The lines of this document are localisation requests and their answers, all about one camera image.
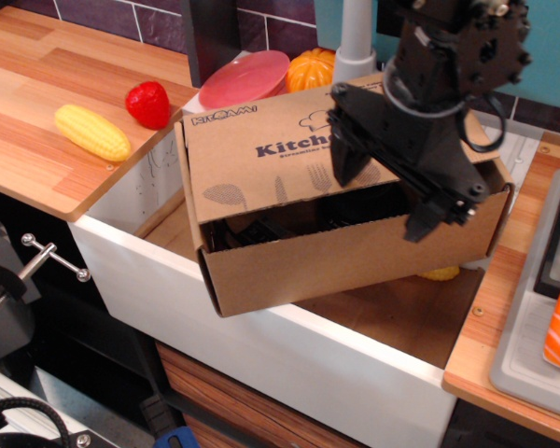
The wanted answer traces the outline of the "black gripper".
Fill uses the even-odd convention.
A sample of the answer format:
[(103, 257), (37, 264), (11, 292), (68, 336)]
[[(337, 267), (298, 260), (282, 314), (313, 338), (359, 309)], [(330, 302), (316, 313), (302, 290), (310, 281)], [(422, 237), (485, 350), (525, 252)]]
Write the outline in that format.
[(387, 94), (337, 83), (330, 90), (330, 156), (341, 187), (374, 159), (419, 197), (404, 239), (419, 243), (442, 222), (464, 224), (489, 188), (466, 155), (455, 115), (425, 118)]

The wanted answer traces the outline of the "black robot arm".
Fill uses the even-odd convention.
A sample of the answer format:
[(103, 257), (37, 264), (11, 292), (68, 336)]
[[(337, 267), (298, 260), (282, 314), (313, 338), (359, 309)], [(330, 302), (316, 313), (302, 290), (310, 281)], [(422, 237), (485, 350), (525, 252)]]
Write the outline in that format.
[(346, 83), (330, 92), (333, 173), (341, 185), (380, 162), (417, 195), (405, 237), (419, 242), (441, 223), (464, 224), (489, 194), (469, 152), (469, 101), (495, 111), (497, 88), (521, 79), (532, 61), (524, 49), (530, 24), (523, 1), (389, 1), (402, 20), (399, 46), (373, 93)]

